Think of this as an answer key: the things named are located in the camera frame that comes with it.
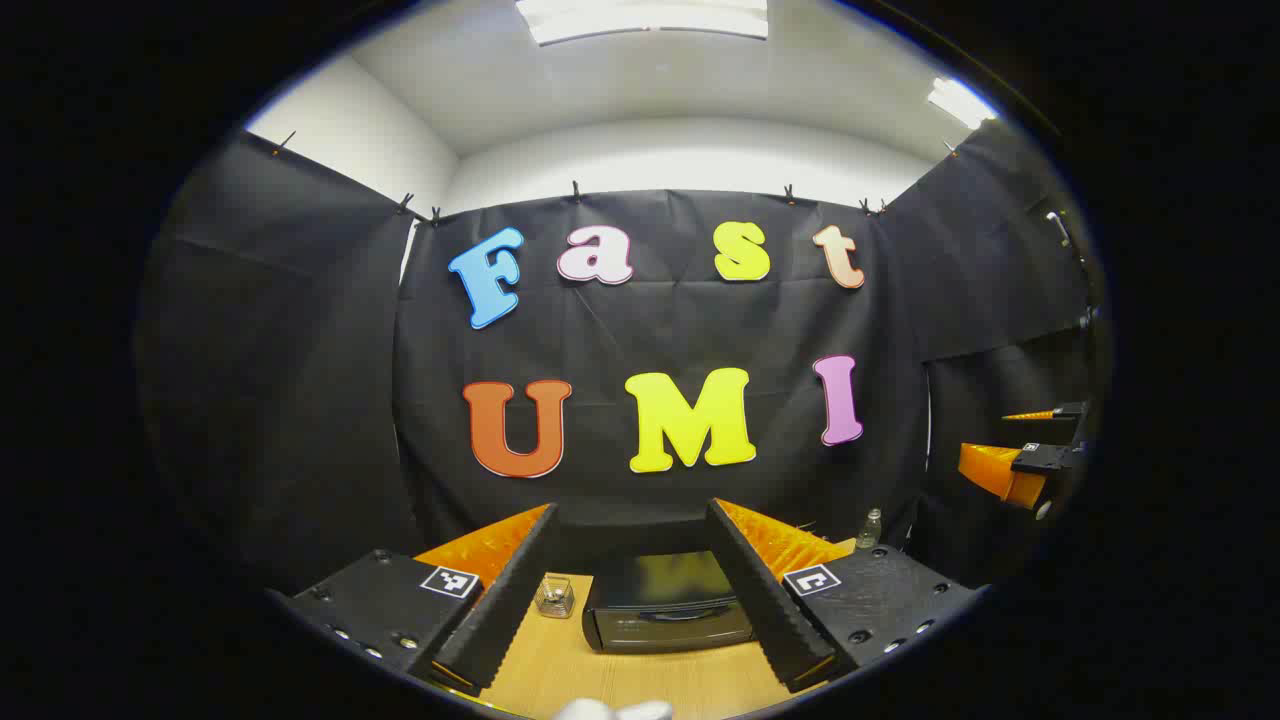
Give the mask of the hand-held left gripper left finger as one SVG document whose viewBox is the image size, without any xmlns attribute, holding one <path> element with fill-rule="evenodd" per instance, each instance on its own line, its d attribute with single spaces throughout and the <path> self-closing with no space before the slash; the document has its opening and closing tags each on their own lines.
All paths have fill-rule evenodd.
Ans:
<svg viewBox="0 0 1280 720">
<path fill-rule="evenodd" d="M 557 503 L 417 557 L 372 550 L 271 598 L 306 626 L 390 671 L 477 696 L 492 687 L 561 541 Z"/>
</svg>

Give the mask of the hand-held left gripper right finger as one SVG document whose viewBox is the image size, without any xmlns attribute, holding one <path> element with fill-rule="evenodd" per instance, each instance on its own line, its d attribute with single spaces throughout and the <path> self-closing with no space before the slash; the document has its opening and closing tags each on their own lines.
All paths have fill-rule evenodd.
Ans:
<svg viewBox="0 0 1280 720">
<path fill-rule="evenodd" d="M 722 498 L 707 542 L 791 692 L 886 664 L 966 614 L 987 593 L 886 544 L 845 552 Z"/>
</svg>

